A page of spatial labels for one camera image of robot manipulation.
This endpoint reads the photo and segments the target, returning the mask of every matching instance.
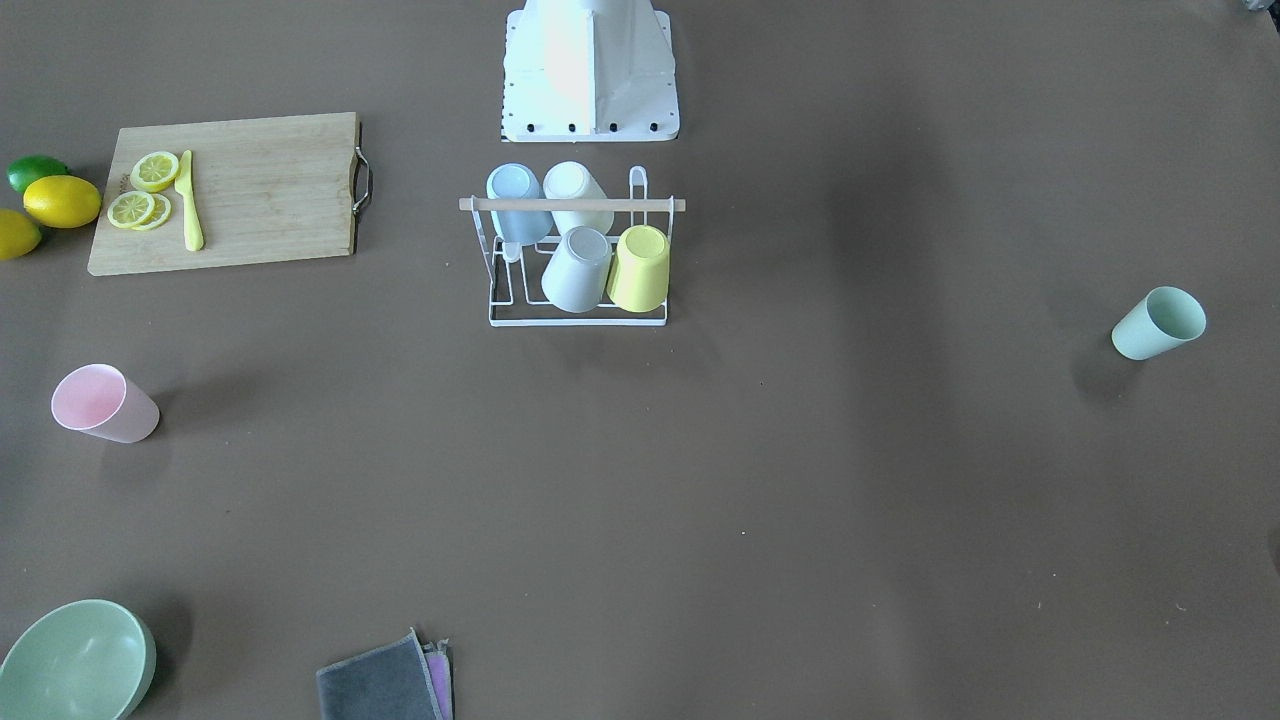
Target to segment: wooden cutting board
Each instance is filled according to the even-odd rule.
[[[128,174],[147,152],[192,154],[196,210],[205,247],[187,250],[182,197],[163,192],[173,215],[159,228],[120,229],[97,219],[93,275],[187,270],[351,255],[356,113],[124,128],[102,193],[105,209],[133,190]]]

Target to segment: bowl rim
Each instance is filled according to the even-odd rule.
[[[20,635],[18,635],[18,639],[14,641],[13,647],[10,647],[9,652],[5,653],[4,661],[0,661],[0,684],[3,684],[4,671],[5,667],[8,667],[9,665],[9,659],[12,659],[14,653],[23,647],[24,644],[23,641],[26,641],[37,626],[40,626],[42,623],[49,621],[55,615],[67,612],[76,607],[83,607],[91,605],[109,607],[114,610],[116,614],[128,618],[132,634],[138,642],[142,643],[142,662],[138,665],[137,673],[134,673],[131,679],[129,696],[124,700],[124,702],[119,707],[111,710],[113,717],[116,719],[123,717],[129,712],[132,712],[133,708],[137,707],[138,702],[142,700],[141,697],[142,693],[146,692],[145,685],[150,684],[150,679],[146,675],[147,675],[147,667],[151,666],[155,660],[155,644],[154,644],[155,641],[151,639],[151,633],[147,629],[147,626],[142,623],[142,619],[134,615],[128,607],[124,607],[118,602],[111,602],[110,600],[102,600],[96,597],[77,600],[73,602],[68,602],[65,605],[60,605],[50,610],[49,612],[45,612],[40,618],[40,620],[32,623],[31,626],[28,626],[26,630],[22,632]]]

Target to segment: citrus fruit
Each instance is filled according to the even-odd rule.
[[[27,186],[49,176],[70,174],[67,165],[49,155],[27,155],[9,163],[9,184],[18,192],[26,192]]]
[[[134,163],[129,182],[138,190],[160,192],[178,177],[178,156],[173,152],[148,152]]]
[[[27,186],[22,206],[42,225],[78,228],[97,218],[102,196],[88,181],[76,176],[47,176]]]
[[[17,210],[0,208],[0,260],[31,252],[40,245],[40,228]]]
[[[118,228],[136,228],[151,219],[156,199],[150,192],[131,190],[106,206],[106,219]]]
[[[141,225],[133,225],[136,231],[150,231],[159,228],[169,219],[173,214],[173,202],[169,201],[164,195],[152,193],[151,197],[156,201],[156,209],[151,213],[151,217],[146,219]]]

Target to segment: white wire rack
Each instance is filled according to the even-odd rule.
[[[530,246],[506,245],[497,236],[493,240],[485,234],[484,217],[494,210],[608,210],[627,213],[628,227],[636,224],[640,214],[641,224],[649,223],[649,213],[667,214],[667,238],[672,240],[676,229],[676,213],[685,211],[685,201],[675,196],[649,199],[649,174],[640,165],[627,174],[626,200],[489,200],[484,197],[460,197],[458,210],[470,211],[480,241],[480,254],[484,256],[485,270],[489,273],[489,324],[502,327],[564,327],[564,325],[618,325],[618,327],[657,327],[667,324],[667,301],[650,313],[628,313],[612,302],[600,302],[595,309],[581,314],[564,313],[543,296],[541,273],[559,236],[547,236]],[[611,245],[617,245],[618,236],[608,236]]]

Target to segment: bowl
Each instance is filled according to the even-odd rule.
[[[151,632],[106,600],[45,615],[0,665],[0,720],[119,720],[142,701],[156,669]]]

